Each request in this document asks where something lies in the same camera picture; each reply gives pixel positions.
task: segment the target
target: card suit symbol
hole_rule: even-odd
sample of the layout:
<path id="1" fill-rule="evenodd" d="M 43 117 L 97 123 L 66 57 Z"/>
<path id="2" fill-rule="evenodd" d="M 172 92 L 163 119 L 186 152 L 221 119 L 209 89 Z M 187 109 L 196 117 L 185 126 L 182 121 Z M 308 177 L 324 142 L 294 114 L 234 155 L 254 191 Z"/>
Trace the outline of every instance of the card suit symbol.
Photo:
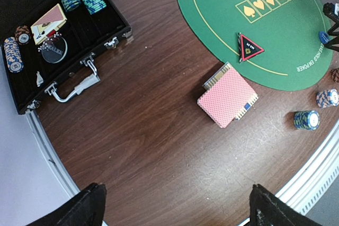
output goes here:
<path id="1" fill-rule="evenodd" d="M 262 2 L 261 0 L 254 1 L 253 5 L 261 10 L 265 10 L 264 2 Z"/>
<path id="2" fill-rule="evenodd" d="M 253 8 L 250 8 L 246 5 L 244 5 L 244 13 L 246 14 L 246 16 L 248 17 L 252 17 L 254 18 L 255 17 L 255 10 Z"/>
<path id="3" fill-rule="evenodd" d="M 274 0 L 266 0 L 267 3 L 271 4 L 271 5 L 275 5 Z"/>

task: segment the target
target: deck of playing cards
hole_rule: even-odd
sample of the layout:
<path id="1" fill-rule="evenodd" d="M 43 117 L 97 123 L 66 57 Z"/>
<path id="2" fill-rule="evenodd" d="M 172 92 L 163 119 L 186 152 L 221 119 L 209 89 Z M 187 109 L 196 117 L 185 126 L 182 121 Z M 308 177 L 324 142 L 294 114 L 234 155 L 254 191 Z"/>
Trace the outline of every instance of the deck of playing cards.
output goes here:
<path id="1" fill-rule="evenodd" d="M 240 120 L 258 100 L 258 95 L 246 80 L 226 63 L 205 84 L 207 90 L 198 105 L 221 127 Z"/>
<path id="2" fill-rule="evenodd" d="M 41 44 L 50 32 L 58 31 L 66 21 L 63 9 L 57 4 L 31 26 L 35 44 Z"/>

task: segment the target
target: heart symbol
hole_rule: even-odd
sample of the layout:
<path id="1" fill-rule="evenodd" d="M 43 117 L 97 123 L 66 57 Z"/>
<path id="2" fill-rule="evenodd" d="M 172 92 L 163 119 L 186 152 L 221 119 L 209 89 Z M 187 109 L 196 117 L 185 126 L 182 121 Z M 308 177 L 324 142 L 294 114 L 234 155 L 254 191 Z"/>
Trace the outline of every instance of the heart symbol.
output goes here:
<path id="1" fill-rule="evenodd" d="M 259 8 L 261 10 L 265 10 L 264 2 L 262 2 L 261 0 L 254 1 L 253 4 L 254 4 L 255 7 Z"/>

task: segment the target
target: black object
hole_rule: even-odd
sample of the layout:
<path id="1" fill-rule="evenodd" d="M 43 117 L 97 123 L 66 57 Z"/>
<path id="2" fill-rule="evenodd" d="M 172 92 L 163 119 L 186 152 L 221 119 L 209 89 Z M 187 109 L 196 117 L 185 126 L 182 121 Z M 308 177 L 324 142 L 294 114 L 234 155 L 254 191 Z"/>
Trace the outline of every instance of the black object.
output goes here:
<path id="1" fill-rule="evenodd" d="M 27 226 L 101 226 L 106 194 L 104 185 L 92 183 L 58 209 Z"/>
<path id="2" fill-rule="evenodd" d="M 238 34 L 240 63 L 263 53 L 265 50 L 243 34 Z"/>
<path id="3" fill-rule="evenodd" d="M 44 60 L 51 64 L 57 64 L 67 55 L 67 42 L 58 32 L 47 38 L 42 43 L 40 52 Z"/>
<path id="4" fill-rule="evenodd" d="M 332 21 L 334 21 L 334 25 L 327 31 L 328 35 L 334 36 L 331 41 L 324 44 L 324 46 L 327 49 L 335 50 L 339 52 L 339 47 L 335 46 L 339 44 L 339 31 L 337 29 L 339 28 L 339 16 L 334 13 L 334 4 L 332 3 L 326 3 L 323 8 L 324 14 L 329 17 Z"/>
<path id="5" fill-rule="evenodd" d="M 253 185 L 249 197 L 250 226 L 321 226 L 297 213 L 261 185 Z"/>
<path id="6" fill-rule="evenodd" d="M 35 109 L 43 98 L 50 94 L 55 97 L 57 86 L 65 82 L 73 73 L 82 67 L 93 65 L 94 59 L 108 49 L 131 36 L 128 22 L 120 14 L 111 0 L 104 0 L 107 7 L 94 15 L 90 15 L 85 5 L 72 12 L 64 12 L 67 23 L 58 31 L 68 44 L 65 58 L 57 64 L 46 62 L 34 40 L 20 46 L 24 69 L 18 73 L 10 73 L 7 77 L 19 114 L 27 109 Z M 4 62 L 2 47 L 4 39 L 14 36 L 15 29 L 22 24 L 30 26 L 47 13 L 60 0 L 2 0 L 0 1 L 0 54 Z M 44 83 L 40 87 L 36 83 L 36 73 L 40 72 Z"/>

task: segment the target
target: poker chip case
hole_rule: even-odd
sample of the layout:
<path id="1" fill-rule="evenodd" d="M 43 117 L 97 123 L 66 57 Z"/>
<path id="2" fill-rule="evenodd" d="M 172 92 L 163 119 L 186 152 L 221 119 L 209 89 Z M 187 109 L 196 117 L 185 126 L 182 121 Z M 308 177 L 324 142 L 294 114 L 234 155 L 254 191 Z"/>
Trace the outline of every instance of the poker chip case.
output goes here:
<path id="1" fill-rule="evenodd" d="M 29 43 L 19 46 L 24 68 L 19 73 L 12 73 L 6 64 L 4 41 L 14 36 L 18 26 L 30 27 L 58 3 L 61 5 L 61 0 L 0 1 L 0 54 L 4 59 L 8 82 L 19 114 L 36 109 L 46 96 L 54 96 L 61 103 L 68 102 L 82 92 L 83 84 L 86 89 L 100 80 L 95 58 L 114 49 L 119 42 L 132 35 L 131 27 L 114 3 L 111 0 L 104 2 L 106 7 L 94 14 L 90 14 L 84 4 L 71 12 L 64 10 L 67 22 L 58 33 L 67 41 L 68 49 L 62 61 L 56 64 L 45 61 L 31 39 Z M 60 98 L 58 86 L 81 68 L 90 68 L 93 73 L 83 80 L 82 88 L 79 89 L 81 86 L 74 84 L 75 90 L 67 98 Z M 37 86 L 37 73 L 43 78 L 40 86 Z"/>

